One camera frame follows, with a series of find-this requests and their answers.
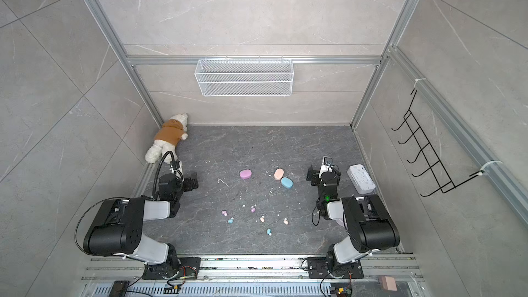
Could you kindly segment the blue earbud charging case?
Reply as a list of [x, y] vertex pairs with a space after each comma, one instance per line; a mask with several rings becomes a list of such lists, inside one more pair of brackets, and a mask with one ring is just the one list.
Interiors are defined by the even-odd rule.
[[282, 187], [287, 188], [287, 189], [292, 188], [293, 185], [294, 185], [293, 181], [290, 180], [290, 178], [288, 178], [288, 177], [283, 177], [280, 180], [280, 183], [281, 183]]

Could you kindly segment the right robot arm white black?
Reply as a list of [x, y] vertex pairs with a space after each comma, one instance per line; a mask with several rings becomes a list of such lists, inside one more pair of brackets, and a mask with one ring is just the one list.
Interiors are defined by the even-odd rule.
[[400, 233], [379, 195], [339, 197], [341, 173], [333, 165], [316, 170], [310, 166], [306, 180], [318, 188], [313, 213], [319, 219], [335, 221], [346, 237], [329, 247], [330, 268], [357, 263], [374, 252], [396, 248]]

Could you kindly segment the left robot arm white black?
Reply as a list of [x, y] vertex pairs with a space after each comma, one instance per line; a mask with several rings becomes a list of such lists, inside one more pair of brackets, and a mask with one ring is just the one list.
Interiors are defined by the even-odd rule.
[[179, 268], [175, 247], [145, 235], [143, 224], [176, 217], [183, 194], [198, 186], [195, 172], [182, 180], [169, 173], [159, 178], [155, 197], [102, 201], [83, 239], [82, 250], [90, 256], [130, 258], [150, 268]]

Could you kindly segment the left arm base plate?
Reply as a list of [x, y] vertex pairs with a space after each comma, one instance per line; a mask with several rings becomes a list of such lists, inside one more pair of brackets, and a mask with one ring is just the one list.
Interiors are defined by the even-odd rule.
[[147, 265], [142, 279], [169, 281], [173, 279], [195, 278], [199, 273], [201, 260], [200, 257], [183, 257], [179, 258], [175, 264], [167, 261], [159, 265]]

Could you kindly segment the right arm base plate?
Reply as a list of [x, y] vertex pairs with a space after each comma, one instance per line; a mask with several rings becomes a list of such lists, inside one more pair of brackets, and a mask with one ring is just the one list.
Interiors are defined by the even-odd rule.
[[301, 269], [310, 279], [363, 279], [360, 261], [340, 264], [327, 257], [308, 257], [301, 262]]

